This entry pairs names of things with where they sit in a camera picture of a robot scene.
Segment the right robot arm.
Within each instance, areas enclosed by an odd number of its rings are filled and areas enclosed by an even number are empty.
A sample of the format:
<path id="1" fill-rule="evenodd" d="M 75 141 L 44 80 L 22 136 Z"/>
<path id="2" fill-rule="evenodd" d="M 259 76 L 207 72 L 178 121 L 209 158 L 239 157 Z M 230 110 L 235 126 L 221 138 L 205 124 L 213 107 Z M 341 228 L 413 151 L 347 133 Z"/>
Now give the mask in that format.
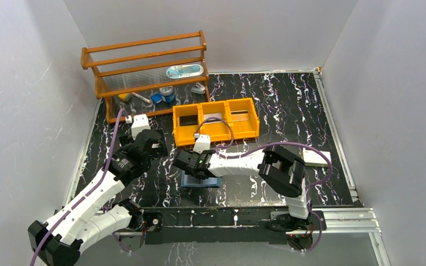
<path id="1" fill-rule="evenodd" d="M 224 176 L 261 177 L 276 193 L 284 196 L 291 217 L 306 219 L 310 211 L 305 192 L 305 162 L 286 146 L 291 142 L 272 142 L 244 153 L 221 153 L 209 147 L 209 139 L 197 139 L 201 151 L 176 150 L 173 166 L 198 180 Z"/>

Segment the orange card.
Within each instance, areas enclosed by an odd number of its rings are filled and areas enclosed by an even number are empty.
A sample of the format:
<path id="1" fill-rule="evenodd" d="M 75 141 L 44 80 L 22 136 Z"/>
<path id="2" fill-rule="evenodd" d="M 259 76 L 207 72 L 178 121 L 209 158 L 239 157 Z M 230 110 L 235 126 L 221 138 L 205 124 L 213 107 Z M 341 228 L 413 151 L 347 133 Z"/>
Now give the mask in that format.
<path id="1" fill-rule="evenodd" d="M 249 120 L 250 115 L 247 110 L 240 110 L 240 111 L 232 111 L 231 112 L 231 119 L 232 122 L 240 122 L 240 121 L 247 121 Z"/>

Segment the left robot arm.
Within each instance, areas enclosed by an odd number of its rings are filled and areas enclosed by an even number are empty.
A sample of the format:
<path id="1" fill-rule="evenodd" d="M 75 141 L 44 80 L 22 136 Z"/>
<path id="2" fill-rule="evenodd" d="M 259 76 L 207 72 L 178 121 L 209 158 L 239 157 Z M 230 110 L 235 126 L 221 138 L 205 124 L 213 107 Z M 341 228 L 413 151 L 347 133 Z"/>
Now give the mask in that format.
<path id="1" fill-rule="evenodd" d="M 109 149 L 105 166 L 74 199 L 46 221 L 34 221 L 28 227 L 34 252 L 31 265 L 37 259 L 46 265 L 74 265 L 85 250 L 106 236 L 145 227 L 143 208 L 129 198 L 98 214 L 111 198 L 148 172 L 152 161 L 167 155 L 162 130 L 152 129 L 145 114 L 133 116 L 131 136 L 118 149 Z"/>

